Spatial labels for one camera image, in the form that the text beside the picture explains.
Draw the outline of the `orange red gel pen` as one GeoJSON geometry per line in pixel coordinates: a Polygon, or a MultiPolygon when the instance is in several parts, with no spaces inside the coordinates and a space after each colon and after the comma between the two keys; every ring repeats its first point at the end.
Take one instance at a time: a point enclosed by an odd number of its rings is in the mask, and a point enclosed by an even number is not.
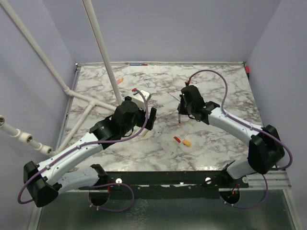
{"type": "Polygon", "coordinates": [[[178,125],[181,126],[181,115],[178,114],[178,125]]]}

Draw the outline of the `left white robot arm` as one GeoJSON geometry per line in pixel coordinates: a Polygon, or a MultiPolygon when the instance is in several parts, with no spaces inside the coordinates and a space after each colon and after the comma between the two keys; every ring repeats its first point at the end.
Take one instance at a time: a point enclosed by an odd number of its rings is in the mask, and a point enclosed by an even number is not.
{"type": "Polygon", "coordinates": [[[103,188],[107,178],[101,166],[91,166],[81,173],[69,173],[69,170],[115,143],[137,137],[144,129],[152,130],[156,109],[148,108],[150,98],[151,95],[145,96],[142,92],[125,97],[112,115],[98,121],[73,145],[38,164],[33,161],[25,164],[24,185],[18,194],[18,203],[24,203],[21,200],[24,190],[29,192],[31,202],[44,207],[70,188],[103,188]]]}

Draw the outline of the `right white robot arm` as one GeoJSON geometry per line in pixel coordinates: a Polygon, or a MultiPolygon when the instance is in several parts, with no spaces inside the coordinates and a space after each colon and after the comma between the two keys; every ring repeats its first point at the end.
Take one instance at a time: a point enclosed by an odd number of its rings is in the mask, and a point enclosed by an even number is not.
{"type": "Polygon", "coordinates": [[[225,167],[220,181],[225,187],[232,187],[238,179],[248,174],[266,174],[281,160],[284,149],[275,127],[261,127],[227,113],[219,104],[205,102],[198,88],[189,85],[181,89],[180,115],[187,115],[198,122],[220,128],[248,146],[248,155],[225,167]]]}

